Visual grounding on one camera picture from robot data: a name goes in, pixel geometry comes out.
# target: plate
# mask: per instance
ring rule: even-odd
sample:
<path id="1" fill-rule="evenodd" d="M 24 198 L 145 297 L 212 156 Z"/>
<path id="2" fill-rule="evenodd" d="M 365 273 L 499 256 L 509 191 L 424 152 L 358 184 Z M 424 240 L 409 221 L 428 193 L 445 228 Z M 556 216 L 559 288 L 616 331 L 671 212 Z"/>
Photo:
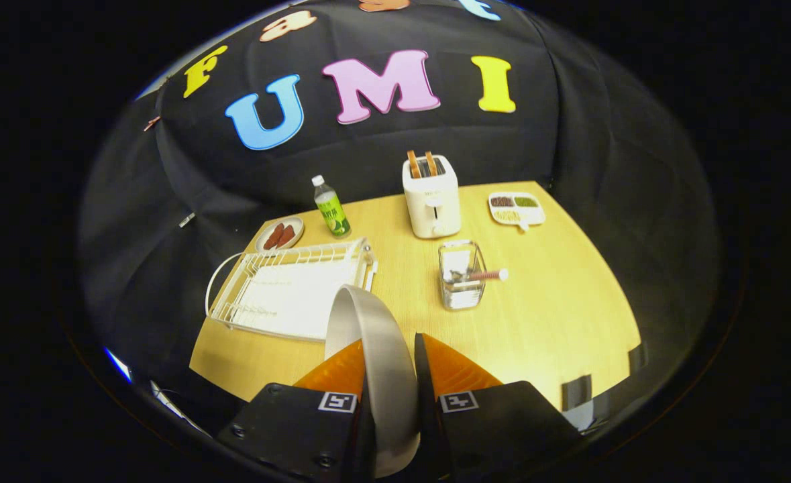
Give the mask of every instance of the plate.
<path id="1" fill-rule="evenodd" d="M 523 199 L 533 202 L 535 206 L 518 205 L 518 201 L 522 202 Z M 531 224 L 545 223 L 545 211 L 541 208 L 539 199 L 529 193 L 491 193 L 488 196 L 488 207 L 490 216 L 497 223 L 514 224 L 524 231 L 527 231 Z"/>
<path id="2" fill-rule="evenodd" d="M 291 238 L 287 244 L 281 245 L 279 248 L 273 247 L 269 250 L 264 250 L 264 244 L 266 244 L 267 239 L 270 238 L 270 235 L 273 234 L 273 231 L 276 229 L 276 226 L 278 226 L 279 223 L 284 223 L 285 229 L 288 229 L 288 226 L 294 227 L 294 238 Z M 300 217 L 282 218 L 281 220 L 276 220 L 275 222 L 270 223 L 266 228 L 264 228 L 264 231 L 261 232 L 261 235 L 259 235 L 258 239 L 255 241 L 255 251 L 258 253 L 264 253 L 291 248 L 300 240 L 301 236 L 303 236 L 303 220 L 301 220 Z"/>

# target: dish rack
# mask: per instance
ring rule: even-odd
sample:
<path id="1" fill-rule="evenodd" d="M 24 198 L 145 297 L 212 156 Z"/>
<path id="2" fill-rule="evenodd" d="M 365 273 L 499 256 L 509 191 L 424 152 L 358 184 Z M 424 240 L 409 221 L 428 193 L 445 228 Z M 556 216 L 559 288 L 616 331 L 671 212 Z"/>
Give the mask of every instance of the dish rack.
<path id="1" fill-rule="evenodd" d="M 236 269 L 211 310 L 211 285 L 236 257 L 241 257 Z M 229 329 L 323 340 L 339 287 L 350 284 L 371 291 L 377 266 L 367 238 L 236 254 L 214 271 L 205 293 L 205 314 Z"/>

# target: white plate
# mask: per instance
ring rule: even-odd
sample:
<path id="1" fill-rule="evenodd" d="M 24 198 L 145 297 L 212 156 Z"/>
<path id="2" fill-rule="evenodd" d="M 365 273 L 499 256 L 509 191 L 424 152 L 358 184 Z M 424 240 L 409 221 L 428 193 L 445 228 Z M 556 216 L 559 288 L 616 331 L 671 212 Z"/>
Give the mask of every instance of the white plate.
<path id="1" fill-rule="evenodd" d="M 537 206 L 518 206 L 515 204 L 515 197 L 532 199 Z M 490 202 L 493 198 L 511 199 L 512 206 L 494 206 Z M 490 216 L 493 217 L 497 223 L 518 225 L 524 231 L 527 231 L 531 224 L 545 223 L 545 211 L 541 208 L 539 199 L 529 193 L 491 193 L 488 196 L 488 207 L 490 208 Z M 503 212 L 505 211 L 516 213 L 518 220 L 509 219 L 503 216 Z"/>
<path id="2" fill-rule="evenodd" d="M 288 229 L 288 226 L 294 227 L 294 238 L 291 238 L 287 244 L 281 245 L 279 248 L 273 247 L 269 250 L 264 250 L 264 244 L 266 244 L 267 239 L 270 238 L 270 235 L 273 234 L 273 231 L 276 229 L 276 226 L 278 226 L 279 223 L 284 223 L 285 229 Z M 255 251 L 258 253 L 264 253 L 291 248 L 300 240 L 301 236 L 303 236 L 303 220 L 301 220 L 300 217 L 282 218 L 281 220 L 276 220 L 275 222 L 270 223 L 266 228 L 264 228 L 264 231 L 261 232 L 261 235 L 259 235 L 258 239 L 255 241 Z"/>

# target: water bottle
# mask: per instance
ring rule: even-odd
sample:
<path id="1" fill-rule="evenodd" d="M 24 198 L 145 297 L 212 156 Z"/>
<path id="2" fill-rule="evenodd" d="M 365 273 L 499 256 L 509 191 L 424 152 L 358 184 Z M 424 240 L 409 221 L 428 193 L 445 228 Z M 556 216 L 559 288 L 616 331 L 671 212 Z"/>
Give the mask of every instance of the water bottle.
<path id="1" fill-rule="evenodd" d="M 315 204 L 321 210 L 327 228 L 336 238 L 350 235 L 350 223 L 347 223 L 347 217 L 344 216 L 336 190 L 324 184 L 324 177 L 320 174 L 312 178 L 312 184 L 315 185 Z"/>

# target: spoon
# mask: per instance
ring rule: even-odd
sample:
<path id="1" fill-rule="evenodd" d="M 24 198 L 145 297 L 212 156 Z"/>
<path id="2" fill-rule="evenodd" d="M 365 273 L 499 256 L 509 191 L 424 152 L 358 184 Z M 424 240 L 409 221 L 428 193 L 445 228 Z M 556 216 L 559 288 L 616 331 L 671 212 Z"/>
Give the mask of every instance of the spoon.
<path id="1" fill-rule="evenodd" d="M 463 272 L 453 270 L 452 275 L 461 281 L 466 279 L 468 282 L 472 282 L 473 280 L 499 280 L 504 282 L 505 279 L 509 277 L 509 271 L 503 268 L 502 270 L 496 270 L 494 272 L 477 272 L 465 276 Z"/>

